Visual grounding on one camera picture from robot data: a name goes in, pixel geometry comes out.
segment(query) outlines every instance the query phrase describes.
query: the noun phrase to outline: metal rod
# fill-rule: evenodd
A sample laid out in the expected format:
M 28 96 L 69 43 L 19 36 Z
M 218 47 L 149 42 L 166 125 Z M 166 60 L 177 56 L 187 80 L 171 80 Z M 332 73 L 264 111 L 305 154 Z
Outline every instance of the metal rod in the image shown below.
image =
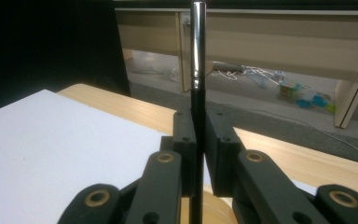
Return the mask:
M 202 223 L 203 152 L 205 146 L 205 18 L 204 1 L 191 6 L 191 113 L 197 137 L 196 190 L 190 198 L 189 223 Z

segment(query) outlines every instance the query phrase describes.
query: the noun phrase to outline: gray floor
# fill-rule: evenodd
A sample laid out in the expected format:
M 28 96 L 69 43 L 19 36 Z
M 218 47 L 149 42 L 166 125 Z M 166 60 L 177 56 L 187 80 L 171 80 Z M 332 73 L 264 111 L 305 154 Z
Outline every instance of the gray floor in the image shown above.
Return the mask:
M 133 97 L 173 109 L 189 107 L 189 93 L 180 89 L 176 57 L 134 51 L 126 64 Z M 297 106 L 282 98 L 270 81 L 264 80 L 260 88 L 247 76 L 233 81 L 214 74 L 206 78 L 208 107 L 224 112 L 233 126 L 358 161 L 358 107 L 348 128 L 339 129 L 334 114 L 318 106 Z M 285 78 L 334 98 L 337 80 L 290 73 Z

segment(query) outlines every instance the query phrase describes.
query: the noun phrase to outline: desk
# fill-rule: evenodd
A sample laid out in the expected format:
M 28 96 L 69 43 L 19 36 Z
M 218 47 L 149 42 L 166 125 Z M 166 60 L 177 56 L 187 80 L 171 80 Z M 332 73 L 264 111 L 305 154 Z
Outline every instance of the desk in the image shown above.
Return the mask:
M 172 116 L 175 111 L 169 108 L 83 84 L 71 86 L 59 91 L 58 94 L 160 132 L 172 134 Z M 344 160 L 261 134 L 241 129 L 235 131 L 246 148 L 269 154 L 294 180 L 314 187 L 335 183 L 358 191 L 358 162 Z
M 304 6 L 299 7 L 302 10 L 278 7 L 279 10 L 263 11 L 233 9 L 243 7 L 221 9 L 211 4 L 206 22 L 208 61 L 338 79 L 335 125 L 347 127 L 358 104 L 358 11 L 355 7 L 331 10 L 326 10 L 328 7 L 310 10 L 304 10 Z M 116 2 L 122 47 L 178 56 L 182 90 L 187 91 L 190 86 L 189 6 L 149 8 L 152 6 L 155 5 L 145 1 Z

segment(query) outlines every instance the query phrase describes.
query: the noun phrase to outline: blue object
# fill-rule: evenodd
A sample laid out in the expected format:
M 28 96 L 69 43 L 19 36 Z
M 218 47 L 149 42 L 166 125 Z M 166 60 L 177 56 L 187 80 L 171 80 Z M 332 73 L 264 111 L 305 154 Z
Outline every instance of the blue object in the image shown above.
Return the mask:
M 297 100 L 297 101 L 296 101 L 296 104 L 297 104 L 299 107 L 307 108 L 307 107 L 310 107 L 311 102 L 310 102 L 310 101 L 306 101 L 306 100 Z
M 315 95 L 312 99 L 312 102 L 320 107 L 325 107 L 327 105 L 327 102 L 325 101 L 325 99 L 320 96 L 320 95 Z

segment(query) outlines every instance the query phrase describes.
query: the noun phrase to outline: wooden table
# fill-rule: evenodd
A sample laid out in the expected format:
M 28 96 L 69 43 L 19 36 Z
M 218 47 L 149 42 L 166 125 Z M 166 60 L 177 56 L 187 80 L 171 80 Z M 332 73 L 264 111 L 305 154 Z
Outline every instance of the wooden table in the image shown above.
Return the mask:
M 175 111 L 169 108 L 83 84 L 71 86 L 59 91 L 58 94 L 160 132 L 172 134 L 172 115 Z M 314 187 L 339 184 L 358 191 L 358 162 L 242 129 L 235 131 L 246 148 L 269 154 L 291 179 Z

